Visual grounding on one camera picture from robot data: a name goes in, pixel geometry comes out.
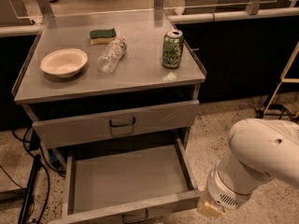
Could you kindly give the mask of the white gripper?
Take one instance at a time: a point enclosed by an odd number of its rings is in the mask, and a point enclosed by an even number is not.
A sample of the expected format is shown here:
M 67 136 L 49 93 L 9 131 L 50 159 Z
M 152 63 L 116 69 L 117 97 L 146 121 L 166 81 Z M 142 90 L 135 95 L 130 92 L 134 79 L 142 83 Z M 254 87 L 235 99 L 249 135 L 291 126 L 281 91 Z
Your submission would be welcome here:
M 210 171 L 206 187 L 197 204 L 198 213 L 205 217 L 221 217 L 225 214 L 224 208 L 236 210 L 251 197 L 250 194 L 243 195 L 229 189 L 216 168 Z

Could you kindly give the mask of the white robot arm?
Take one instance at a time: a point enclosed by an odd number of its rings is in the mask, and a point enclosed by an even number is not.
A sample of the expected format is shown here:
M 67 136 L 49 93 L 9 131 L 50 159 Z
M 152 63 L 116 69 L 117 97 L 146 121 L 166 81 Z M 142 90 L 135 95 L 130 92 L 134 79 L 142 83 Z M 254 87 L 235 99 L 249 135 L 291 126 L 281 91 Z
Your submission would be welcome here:
M 238 209 L 261 185 L 278 179 L 299 188 L 299 125 L 242 119 L 230 129 L 229 151 L 211 169 L 197 211 L 220 217 Z

